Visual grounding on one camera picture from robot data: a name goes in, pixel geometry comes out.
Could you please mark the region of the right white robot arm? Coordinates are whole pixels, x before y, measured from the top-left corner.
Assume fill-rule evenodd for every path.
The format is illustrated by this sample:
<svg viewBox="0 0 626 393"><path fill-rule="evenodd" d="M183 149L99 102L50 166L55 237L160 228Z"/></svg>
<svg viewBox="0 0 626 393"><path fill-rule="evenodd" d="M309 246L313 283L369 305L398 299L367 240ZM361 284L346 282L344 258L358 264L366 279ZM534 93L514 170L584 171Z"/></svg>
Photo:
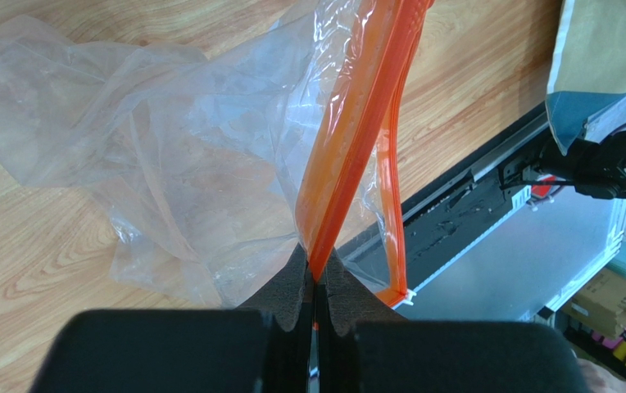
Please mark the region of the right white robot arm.
<svg viewBox="0 0 626 393"><path fill-rule="evenodd" d="M531 164L531 187L572 187L596 199L626 199L626 93L557 93L547 100L553 139Z"/></svg>

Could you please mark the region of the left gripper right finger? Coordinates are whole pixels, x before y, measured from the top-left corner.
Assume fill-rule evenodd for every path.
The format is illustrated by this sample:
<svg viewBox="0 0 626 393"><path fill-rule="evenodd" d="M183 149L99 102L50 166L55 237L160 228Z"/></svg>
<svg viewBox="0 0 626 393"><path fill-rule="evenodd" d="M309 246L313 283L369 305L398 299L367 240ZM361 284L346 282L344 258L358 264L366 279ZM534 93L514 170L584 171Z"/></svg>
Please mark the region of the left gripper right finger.
<svg viewBox="0 0 626 393"><path fill-rule="evenodd" d="M333 249L319 280L324 287L329 320L334 333L346 336L359 322L407 322L408 319L383 303L346 269Z"/></svg>

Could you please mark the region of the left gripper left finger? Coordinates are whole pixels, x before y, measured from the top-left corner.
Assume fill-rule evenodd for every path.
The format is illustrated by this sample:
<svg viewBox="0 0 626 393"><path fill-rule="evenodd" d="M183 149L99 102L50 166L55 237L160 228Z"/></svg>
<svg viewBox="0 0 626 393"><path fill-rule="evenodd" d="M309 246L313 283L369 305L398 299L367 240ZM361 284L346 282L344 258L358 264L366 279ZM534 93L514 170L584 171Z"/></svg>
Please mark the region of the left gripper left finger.
<svg viewBox="0 0 626 393"><path fill-rule="evenodd" d="M268 330L304 332L312 330L310 310L306 310L306 283L309 276L306 252L297 244L288 261L263 287L234 311L257 316Z"/></svg>

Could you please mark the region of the clear orange zip top bag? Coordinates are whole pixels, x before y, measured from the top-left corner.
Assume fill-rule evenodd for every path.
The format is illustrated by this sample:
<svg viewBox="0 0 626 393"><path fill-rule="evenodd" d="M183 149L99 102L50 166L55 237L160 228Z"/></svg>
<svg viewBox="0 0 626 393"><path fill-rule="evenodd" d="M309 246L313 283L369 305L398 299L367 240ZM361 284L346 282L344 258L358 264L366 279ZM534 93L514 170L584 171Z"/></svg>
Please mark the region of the clear orange zip top bag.
<svg viewBox="0 0 626 393"><path fill-rule="evenodd" d="M213 58L187 45L75 44L0 25L0 163L84 187L120 238L113 277L198 305L243 303L301 246L379 237L353 272L410 303L397 131L428 1L301 1Z"/></svg>

